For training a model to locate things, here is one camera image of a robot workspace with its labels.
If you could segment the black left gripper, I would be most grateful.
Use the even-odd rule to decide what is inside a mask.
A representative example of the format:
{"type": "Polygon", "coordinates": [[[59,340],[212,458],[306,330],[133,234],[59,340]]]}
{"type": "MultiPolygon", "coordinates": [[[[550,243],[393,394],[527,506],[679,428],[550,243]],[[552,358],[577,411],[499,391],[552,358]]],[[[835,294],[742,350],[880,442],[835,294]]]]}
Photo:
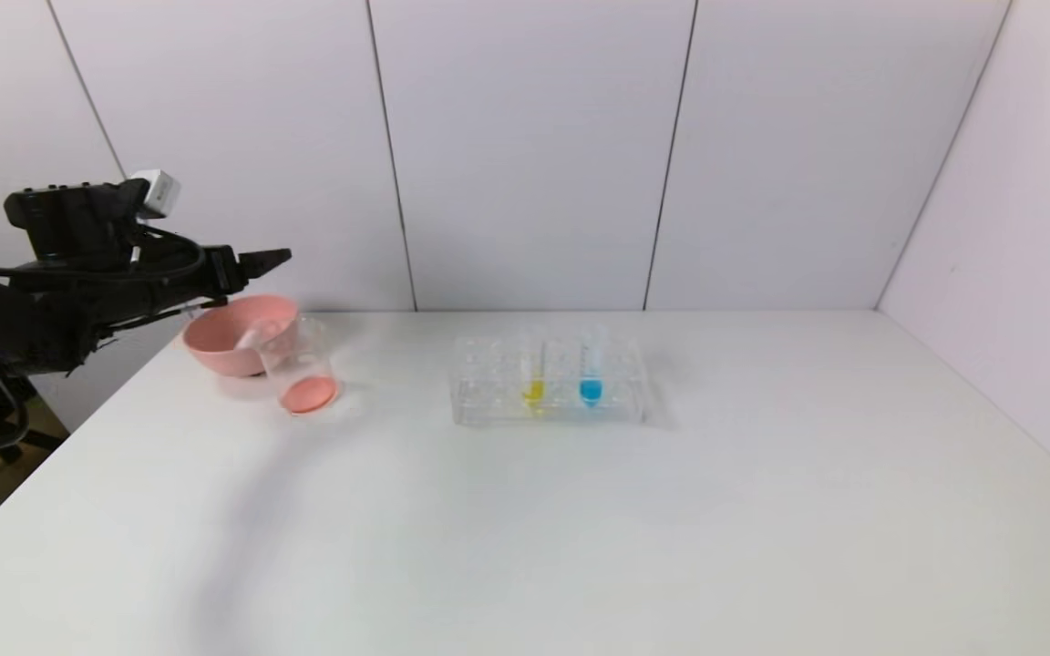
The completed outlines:
{"type": "Polygon", "coordinates": [[[188,272],[146,283],[145,300],[150,306],[178,306],[220,299],[239,293],[247,280],[265,277],[292,257],[292,251],[282,248],[239,253],[237,261],[236,253],[228,245],[193,248],[164,242],[145,250],[147,269],[158,272],[188,269],[188,272]]]}

